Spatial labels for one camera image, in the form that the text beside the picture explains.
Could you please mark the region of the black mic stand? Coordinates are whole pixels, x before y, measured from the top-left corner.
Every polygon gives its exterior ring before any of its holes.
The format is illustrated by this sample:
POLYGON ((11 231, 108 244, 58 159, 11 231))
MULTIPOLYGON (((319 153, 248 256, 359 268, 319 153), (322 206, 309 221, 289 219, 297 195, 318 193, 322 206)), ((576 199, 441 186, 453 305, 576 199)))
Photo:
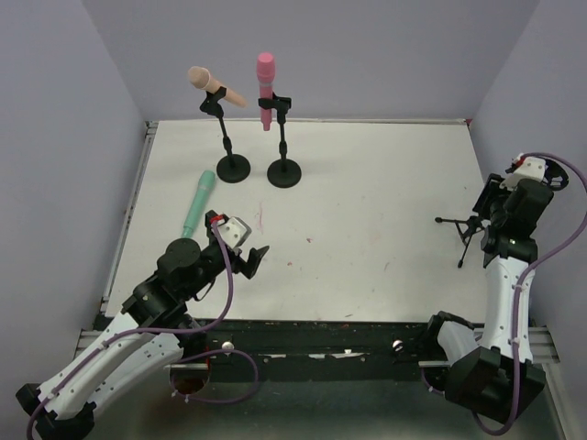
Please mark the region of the black mic stand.
POLYGON ((280 189, 292 188, 302 178, 302 170, 299 164, 287 157, 288 144, 285 139, 285 124, 286 116, 292 107, 292 99, 290 97, 278 96, 273 93, 271 98, 259 98, 258 104, 263 110, 276 111, 277 123, 280 129, 280 158, 268 167, 268 181, 271 185, 280 189))
POLYGON ((221 133, 222 143, 226 156, 216 165, 218 178, 226 183, 242 182, 249 177, 251 167, 249 161, 242 155, 233 152, 232 141, 227 134, 224 121, 224 109, 219 103, 227 96, 227 88, 221 86, 216 92, 207 92, 204 101, 200 104, 200 111, 217 119, 221 133))

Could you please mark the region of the black tripod with round mount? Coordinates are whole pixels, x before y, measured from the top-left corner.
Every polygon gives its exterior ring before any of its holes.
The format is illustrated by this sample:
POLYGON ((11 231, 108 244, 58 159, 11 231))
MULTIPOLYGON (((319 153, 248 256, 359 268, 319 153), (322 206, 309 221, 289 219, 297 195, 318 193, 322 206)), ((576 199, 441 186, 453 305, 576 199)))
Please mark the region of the black tripod with round mount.
POLYGON ((471 238, 483 233, 481 250, 484 253, 483 265, 488 266, 496 258, 513 258, 530 264, 537 260, 537 243, 531 237, 537 221, 554 197, 554 193, 564 190, 569 184, 568 173, 553 159, 546 160, 546 173, 541 182, 524 179, 512 190, 505 202, 511 226, 498 229, 483 221, 475 213, 466 220, 437 217, 438 224, 453 224, 465 248, 471 238))

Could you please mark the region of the peach toy microphone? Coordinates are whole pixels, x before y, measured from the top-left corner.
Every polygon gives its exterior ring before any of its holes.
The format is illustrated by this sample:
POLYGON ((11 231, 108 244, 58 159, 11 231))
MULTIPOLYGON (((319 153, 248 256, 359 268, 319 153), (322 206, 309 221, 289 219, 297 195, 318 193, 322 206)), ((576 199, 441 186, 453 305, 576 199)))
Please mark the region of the peach toy microphone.
POLYGON ((245 108, 247 106, 247 100, 239 93, 234 92, 232 89, 225 86, 212 73, 204 67, 193 66, 187 72, 187 77, 190 84, 198 89, 209 92, 211 94, 216 93, 221 87, 226 89, 224 99, 229 103, 245 108))

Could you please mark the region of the pink toy microphone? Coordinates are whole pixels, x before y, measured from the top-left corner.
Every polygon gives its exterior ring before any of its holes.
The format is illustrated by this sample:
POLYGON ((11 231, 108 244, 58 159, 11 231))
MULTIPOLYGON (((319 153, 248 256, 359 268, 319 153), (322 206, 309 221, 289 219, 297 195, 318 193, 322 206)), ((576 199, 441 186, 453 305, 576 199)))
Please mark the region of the pink toy microphone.
MULTIPOLYGON (((261 99, 272 99, 273 81, 275 78, 276 66, 274 56, 270 52, 262 52, 256 63, 256 74, 259 82, 261 99)), ((269 131, 272 121, 272 110, 260 108, 260 121, 264 131, 269 131)))

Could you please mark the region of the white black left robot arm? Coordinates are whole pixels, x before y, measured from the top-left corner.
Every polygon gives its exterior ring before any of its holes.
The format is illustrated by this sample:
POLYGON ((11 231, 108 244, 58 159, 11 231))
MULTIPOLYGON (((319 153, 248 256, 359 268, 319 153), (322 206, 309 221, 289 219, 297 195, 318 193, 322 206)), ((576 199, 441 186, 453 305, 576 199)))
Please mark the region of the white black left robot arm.
POLYGON ((228 276, 229 287, 238 273, 251 279, 268 248, 253 248, 242 258, 240 247, 251 230, 237 217, 210 211, 205 228, 207 247, 189 237, 173 240, 154 273, 134 289, 89 347, 51 379, 18 390, 17 400, 29 416, 28 438, 84 439, 109 401, 155 369, 217 355, 217 350, 207 350, 205 335, 228 310, 199 325, 187 313, 187 303, 199 291, 209 291, 221 274, 228 276))

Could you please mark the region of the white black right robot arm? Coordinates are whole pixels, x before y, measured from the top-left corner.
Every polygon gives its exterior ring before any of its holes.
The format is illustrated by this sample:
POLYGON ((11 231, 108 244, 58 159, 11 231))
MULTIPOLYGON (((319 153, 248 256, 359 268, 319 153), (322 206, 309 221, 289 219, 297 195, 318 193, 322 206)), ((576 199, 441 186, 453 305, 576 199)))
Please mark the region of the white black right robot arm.
POLYGON ((487 302, 482 336, 450 313, 429 322, 448 369, 441 386, 447 401, 503 425, 510 424, 544 389, 544 372, 531 352, 529 291, 537 242, 532 233, 554 196, 542 181, 514 183, 491 175, 473 206, 469 224, 481 230, 487 302))

